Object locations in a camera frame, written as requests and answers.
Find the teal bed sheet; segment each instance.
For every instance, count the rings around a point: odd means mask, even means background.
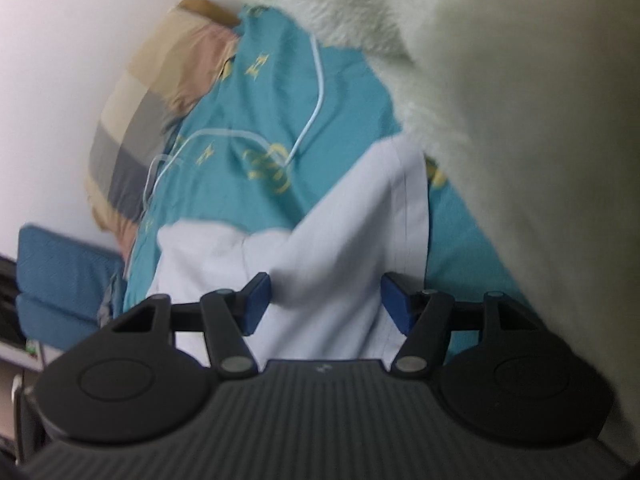
[[[286,156],[311,115],[318,80],[309,36],[274,9],[244,10],[233,60],[182,122],[168,150],[179,153],[162,175],[130,261],[125,298],[145,298],[160,251],[158,229],[180,219],[223,221],[248,232],[293,228],[376,140],[398,133],[388,93],[356,50],[320,47],[325,99],[288,171]],[[266,151],[206,128],[255,132]],[[486,290],[520,298],[509,273],[448,185],[430,189],[426,285],[475,301]],[[456,343],[472,343],[464,334]]]

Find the ribbed black surface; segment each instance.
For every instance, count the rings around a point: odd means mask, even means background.
[[[224,384],[172,435],[111,450],[58,442],[25,471],[33,480],[617,480],[626,466],[592,441],[555,450],[485,441],[450,420],[427,386],[378,362],[274,362]]]

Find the wall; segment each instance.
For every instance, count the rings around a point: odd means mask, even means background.
[[[136,47],[178,1],[0,0],[0,253],[15,257],[25,222],[115,247],[82,188],[95,125]]]

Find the pillow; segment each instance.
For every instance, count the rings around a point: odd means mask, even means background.
[[[237,24],[209,0],[183,0],[138,50],[102,111],[84,186],[95,222],[115,234],[125,261],[151,166],[235,53],[238,37],[225,25]]]

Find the silver screw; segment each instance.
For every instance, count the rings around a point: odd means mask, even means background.
[[[248,357],[244,357],[242,355],[234,355],[232,357],[227,357],[222,360],[220,367],[230,374],[241,374],[243,372],[249,371],[254,362],[251,361]]]
[[[427,361],[415,355],[405,355],[398,359],[396,368],[405,374],[415,374],[427,367]]]

